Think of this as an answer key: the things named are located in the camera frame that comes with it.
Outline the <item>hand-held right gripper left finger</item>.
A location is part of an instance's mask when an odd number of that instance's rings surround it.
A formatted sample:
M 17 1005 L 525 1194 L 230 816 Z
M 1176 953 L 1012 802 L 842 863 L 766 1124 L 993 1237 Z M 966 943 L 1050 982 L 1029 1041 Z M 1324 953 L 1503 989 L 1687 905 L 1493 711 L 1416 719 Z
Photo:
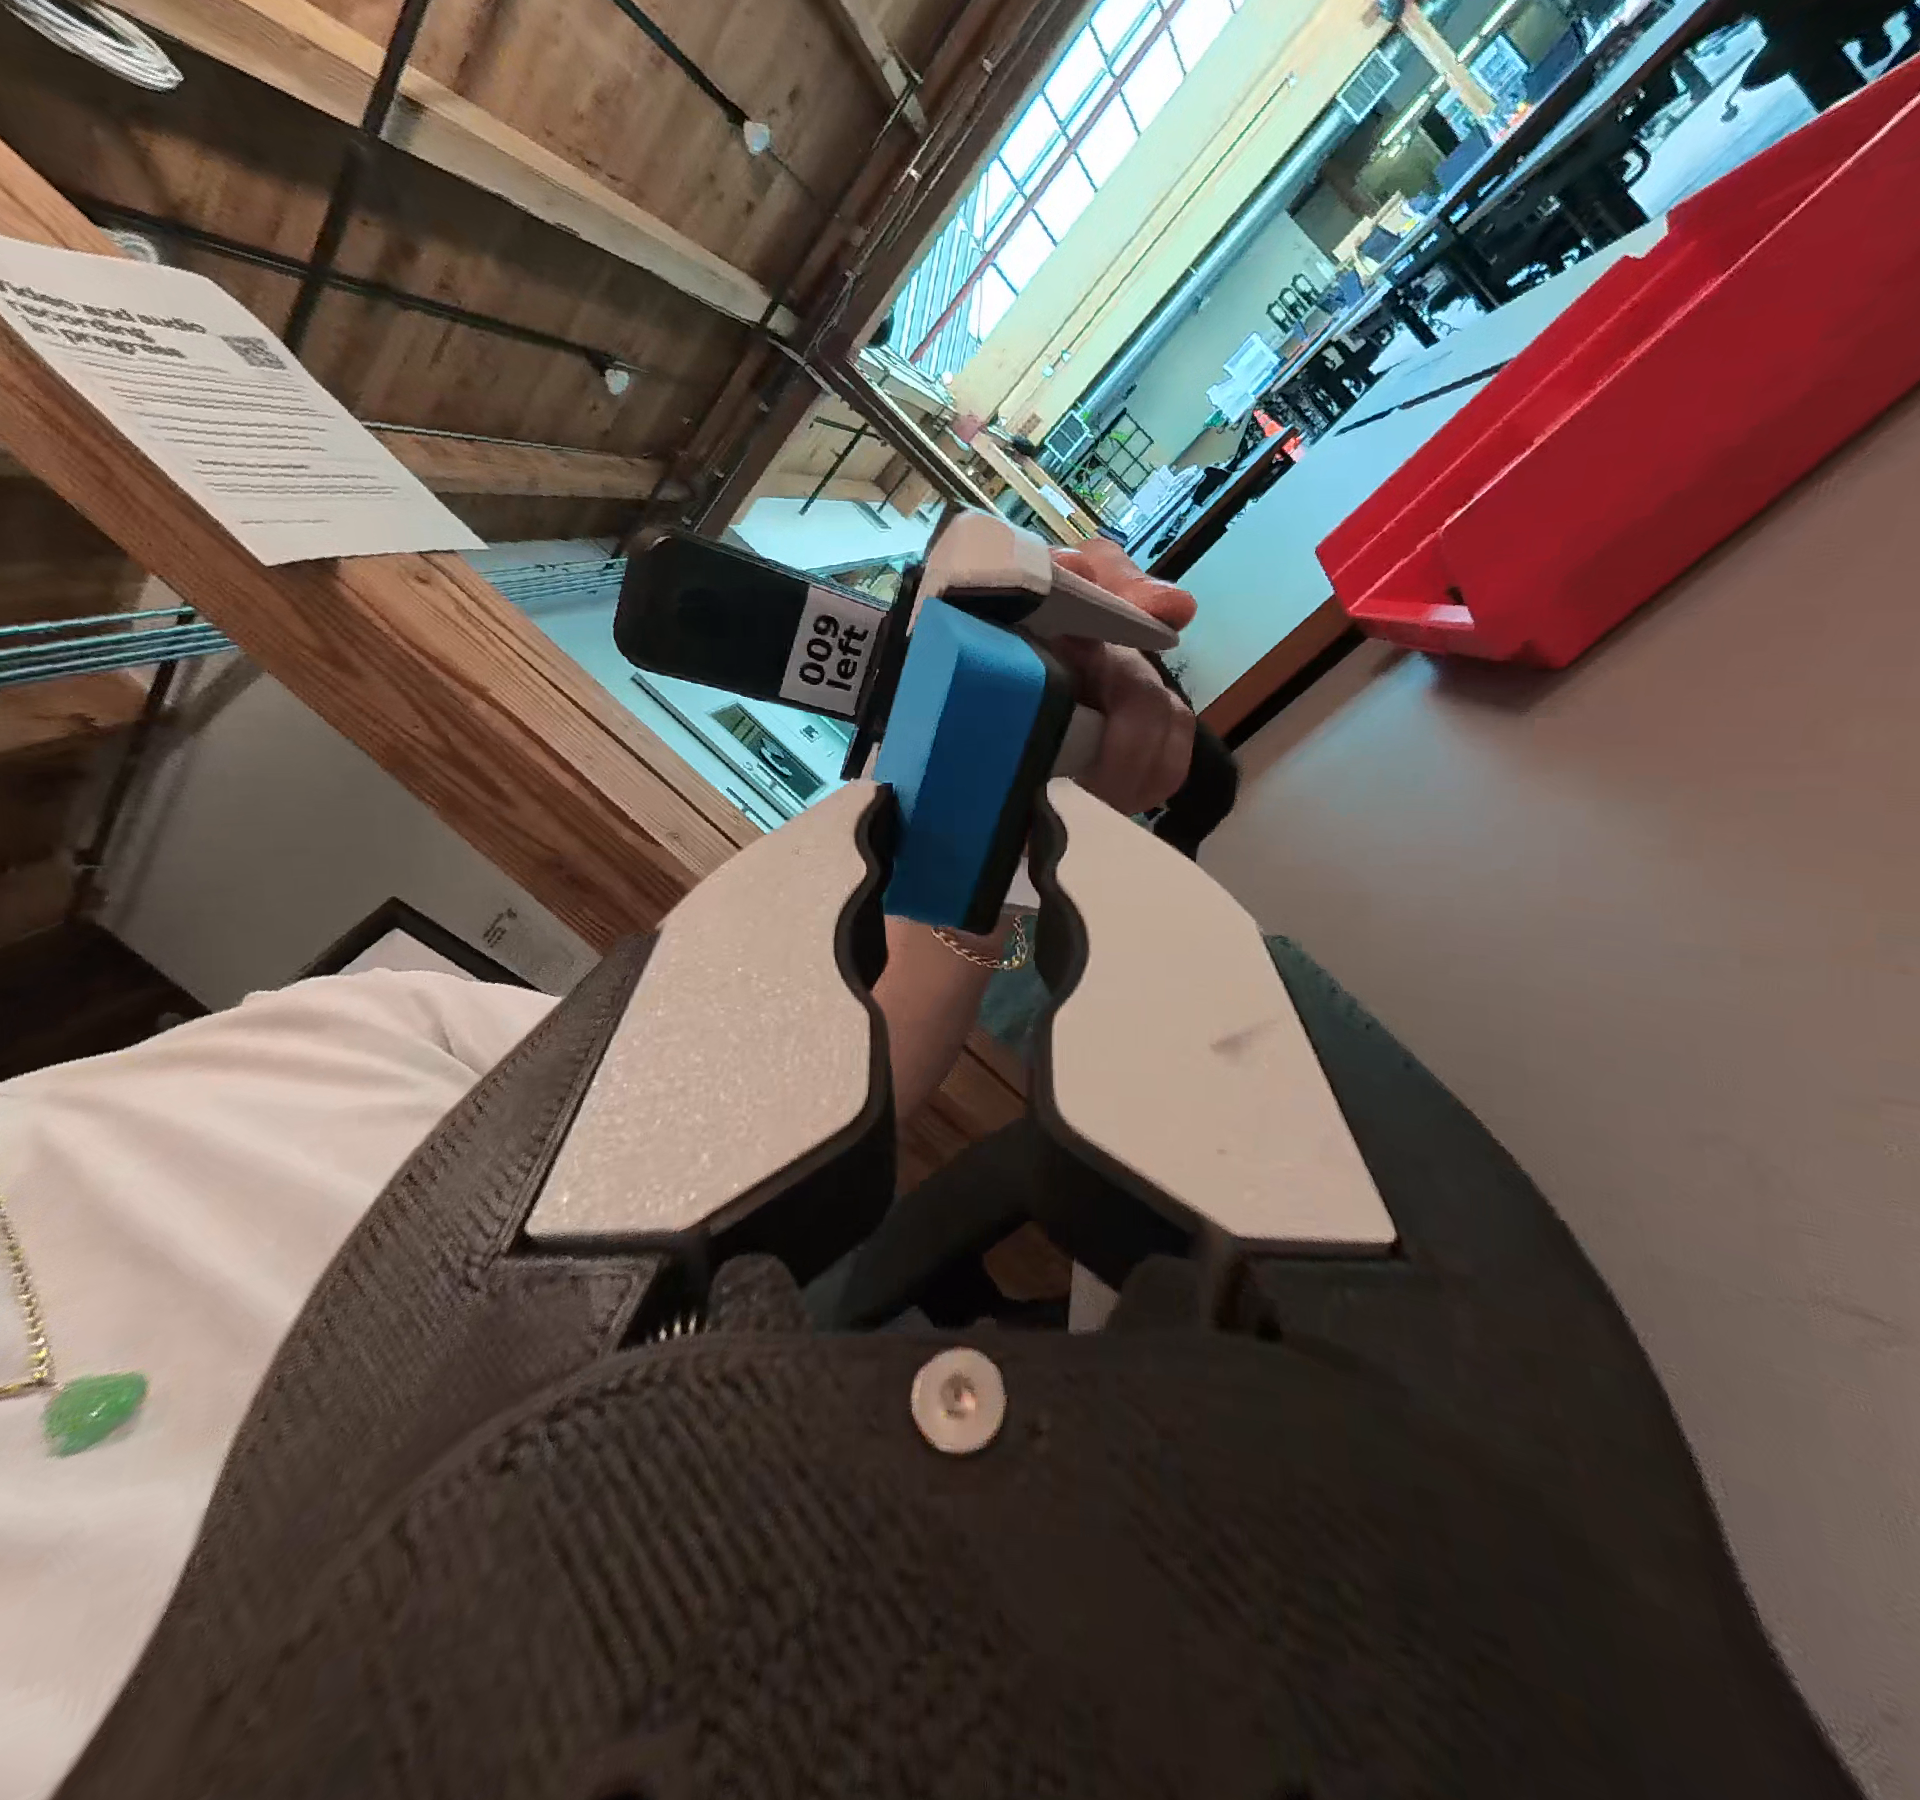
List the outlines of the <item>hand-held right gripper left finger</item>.
M 539 1250 L 832 1269 L 892 1200 L 871 998 L 898 803 L 851 778 L 704 877 L 639 972 L 529 1209 Z

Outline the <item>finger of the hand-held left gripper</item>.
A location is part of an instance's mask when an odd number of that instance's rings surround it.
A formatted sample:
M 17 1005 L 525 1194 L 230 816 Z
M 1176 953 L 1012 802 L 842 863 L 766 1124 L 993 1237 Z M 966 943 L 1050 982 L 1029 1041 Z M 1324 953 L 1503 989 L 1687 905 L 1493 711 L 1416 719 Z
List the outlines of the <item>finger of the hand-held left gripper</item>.
M 1176 645 L 1176 629 L 1103 583 L 1058 566 L 1035 532 L 993 512 L 956 512 L 924 543 L 916 610 L 947 603 L 1029 637 L 1084 637 L 1148 654 Z

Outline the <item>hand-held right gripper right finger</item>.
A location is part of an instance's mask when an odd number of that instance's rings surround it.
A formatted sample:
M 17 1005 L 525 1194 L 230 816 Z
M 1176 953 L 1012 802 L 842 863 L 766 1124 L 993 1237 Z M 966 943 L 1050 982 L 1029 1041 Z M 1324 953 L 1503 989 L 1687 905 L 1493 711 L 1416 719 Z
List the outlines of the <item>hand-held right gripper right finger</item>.
M 1045 789 L 1031 880 L 1048 1008 L 1029 1097 L 1073 1188 L 1245 1254 L 1391 1254 L 1253 913 L 1073 778 Z

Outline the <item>blue and black sponge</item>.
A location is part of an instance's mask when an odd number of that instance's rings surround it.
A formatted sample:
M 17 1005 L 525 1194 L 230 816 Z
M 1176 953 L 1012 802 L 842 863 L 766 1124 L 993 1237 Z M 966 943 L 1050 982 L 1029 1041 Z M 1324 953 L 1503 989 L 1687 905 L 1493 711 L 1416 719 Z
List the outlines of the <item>blue and black sponge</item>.
M 993 925 L 1073 711 L 1048 645 L 941 597 L 922 606 L 871 762 L 898 813 L 891 917 Z

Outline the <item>red plastic bin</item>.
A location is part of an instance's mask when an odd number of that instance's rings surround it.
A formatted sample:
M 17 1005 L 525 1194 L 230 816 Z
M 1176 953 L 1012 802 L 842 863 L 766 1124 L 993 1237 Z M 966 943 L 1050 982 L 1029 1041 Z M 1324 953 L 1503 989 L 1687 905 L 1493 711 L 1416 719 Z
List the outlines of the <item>red plastic bin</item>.
M 1920 64 L 1670 211 L 1318 548 L 1379 643 L 1564 669 L 1920 377 Z

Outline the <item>person's left hand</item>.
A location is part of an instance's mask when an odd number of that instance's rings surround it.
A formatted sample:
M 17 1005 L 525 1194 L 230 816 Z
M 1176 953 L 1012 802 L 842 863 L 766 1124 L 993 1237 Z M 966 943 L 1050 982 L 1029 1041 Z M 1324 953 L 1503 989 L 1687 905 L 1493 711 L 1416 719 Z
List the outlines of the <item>person's left hand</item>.
M 1112 540 L 1050 548 L 1050 559 L 1173 634 L 1186 634 L 1197 619 L 1191 587 L 1148 575 Z M 1048 645 L 1073 676 L 1075 702 L 1101 711 L 1101 746 L 1075 778 L 1122 816 L 1161 807 L 1191 774 L 1195 706 L 1131 645 L 1094 637 L 1050 637 Z

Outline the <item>wooden pillar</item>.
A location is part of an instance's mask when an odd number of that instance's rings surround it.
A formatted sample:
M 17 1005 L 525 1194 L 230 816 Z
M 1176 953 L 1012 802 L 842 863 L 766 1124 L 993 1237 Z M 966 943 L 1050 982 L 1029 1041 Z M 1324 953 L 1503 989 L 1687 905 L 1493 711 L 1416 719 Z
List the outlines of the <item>wooden pillar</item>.
M 590 948 L 758 837 L 456 554 L 267 570 L 17 330 L 0 377 L 40 482 Z

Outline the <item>paper notice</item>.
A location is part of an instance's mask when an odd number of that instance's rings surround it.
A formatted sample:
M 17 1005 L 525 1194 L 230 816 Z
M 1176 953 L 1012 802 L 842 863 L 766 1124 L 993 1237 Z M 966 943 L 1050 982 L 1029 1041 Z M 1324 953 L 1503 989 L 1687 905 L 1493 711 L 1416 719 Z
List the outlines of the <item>paper notice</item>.
M 260 566 L 479 534 L 215 280 L 0 244 L 5 323 Z

